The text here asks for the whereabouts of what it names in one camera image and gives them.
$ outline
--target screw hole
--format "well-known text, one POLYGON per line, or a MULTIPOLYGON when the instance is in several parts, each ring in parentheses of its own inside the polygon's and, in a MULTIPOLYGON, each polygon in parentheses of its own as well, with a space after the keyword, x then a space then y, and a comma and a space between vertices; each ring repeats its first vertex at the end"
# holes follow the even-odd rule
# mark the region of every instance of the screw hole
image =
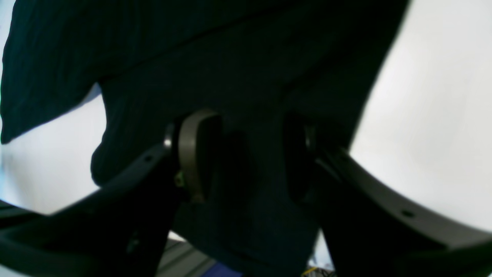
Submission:
POLYGON ((402 210, 401 213, 406 216, 406 217, 409 217, 409 218, 414 218, 415 217, 415 214, 410 212, 410 211, 407 211, 407 210, 402 210))

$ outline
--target dark green fabric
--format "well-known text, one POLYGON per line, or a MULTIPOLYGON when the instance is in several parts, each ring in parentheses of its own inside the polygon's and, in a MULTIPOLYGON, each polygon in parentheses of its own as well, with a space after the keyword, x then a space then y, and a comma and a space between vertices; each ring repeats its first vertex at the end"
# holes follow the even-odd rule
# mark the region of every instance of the dark green fabric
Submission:
POLYGON ((2 143, 76 106, 98 81, 103 185, 162 140, 174 117, 224 117, 210 201, 174 229, 253 276, 298 276, 318 225, 289 199, 284 113, 348 145, 406 1, 17 0, 4 50, 2 143))

